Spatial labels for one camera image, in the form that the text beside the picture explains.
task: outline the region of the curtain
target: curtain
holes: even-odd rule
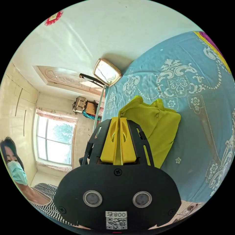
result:
[[[49,118],[49,119],[53,119],[57,121],[77,123],[77,117],[75,114],[64,112],[64,111],[37,107],[36,114],[38,114],[41,117],[45,117],[45,118]]]

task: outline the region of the surgical mask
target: surgical mask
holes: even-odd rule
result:
[[[10,161],[7,164],[7,167],[9,169],[10,175],[15,182],[17,182],[18,184],[28,185],[27,176],[18,162]]]

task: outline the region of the woman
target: woman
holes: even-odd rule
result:
[[[10,175],[27,200],[36,209],[45,215],[62,223],[74,226],[62,218],[61,214],[54,205],[53,199],[57,190],[57,186],[46,183],[39,183],[34,187],[30,187],[28,185],[27,176],[24,171],[24,165],[17,155],[14,141],[10,137],[6,137],[4,140],[0,141],[0,148]]]

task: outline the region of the metal pole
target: metal pole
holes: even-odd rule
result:
[[[103,98],[105,88],[106,88],[106,85],[103,86],[103,89],[102,89],[102,92],[101,92],[100,100],[99,100],[96,115],[95,115],[95,122],[94,122],[93,132],[94,132],[94,130],[96,128],[96,125],[97,125],[98,115],[99,115],[99,111],[100,111],[100,105],[101,105],[101,102],[102,102],[102,98]]]

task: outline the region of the window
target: window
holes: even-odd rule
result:
[[[74,124],[39,116],[37,122],[38,158],[72,165]]]

